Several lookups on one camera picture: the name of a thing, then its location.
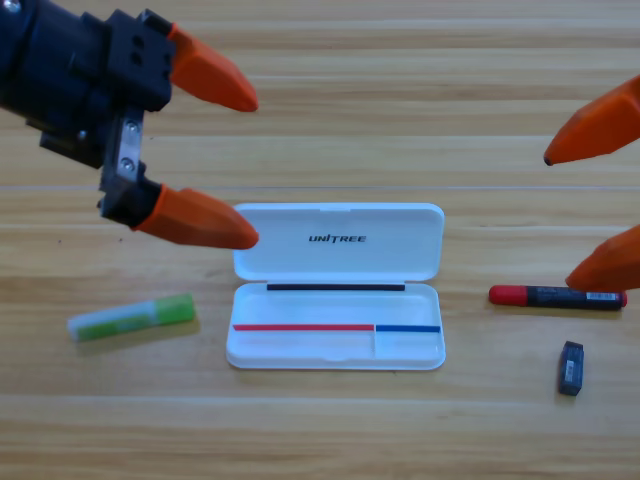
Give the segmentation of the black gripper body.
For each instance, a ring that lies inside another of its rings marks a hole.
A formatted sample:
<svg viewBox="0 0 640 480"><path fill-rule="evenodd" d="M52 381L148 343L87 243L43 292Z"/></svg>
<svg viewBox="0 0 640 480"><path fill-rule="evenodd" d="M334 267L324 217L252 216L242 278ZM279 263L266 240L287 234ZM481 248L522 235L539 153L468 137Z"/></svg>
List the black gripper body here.
<svg viewBox="0 0 640 480"><path fill-rule="evenodd" d="M146 179L143 120L170 101L176 46L151 10L77 16L51 1L1 4L1 106L40 131L40 145L101 172L103 217L130 228L161 187Z"/></svg>

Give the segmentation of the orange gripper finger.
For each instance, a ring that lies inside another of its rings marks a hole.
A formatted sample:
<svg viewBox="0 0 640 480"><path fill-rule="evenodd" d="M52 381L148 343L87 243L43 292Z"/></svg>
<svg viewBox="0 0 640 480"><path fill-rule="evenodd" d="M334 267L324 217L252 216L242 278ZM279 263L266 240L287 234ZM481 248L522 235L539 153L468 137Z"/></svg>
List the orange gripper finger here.
<svg viewBox="0 0 640 480"><path fill-rule="evenodd" d="M151 214L132 230L179 245L231 250L250 249L259 240L254 227L230 205L165 184Z"/></svg>
<svg viewBox="0 0 640 480"><path fill-rule="evenodd" d="M577 110L547 147L552 166L608 155L639 139L639 77Z"/></svg>
<svg viewBox="0 0 640 480"><path fill-rule="evenodd" d="M584 292L624 292L639 288L639 226L600 244L566 278Z"/></svg>
<svg viewBox="0 0 640 480"><path fill-rule="evenodd" d="M173 85L195 98L235 111L258 109L255 88L232 61L176 23L168 38L176 47L170 76Z"/></svg>

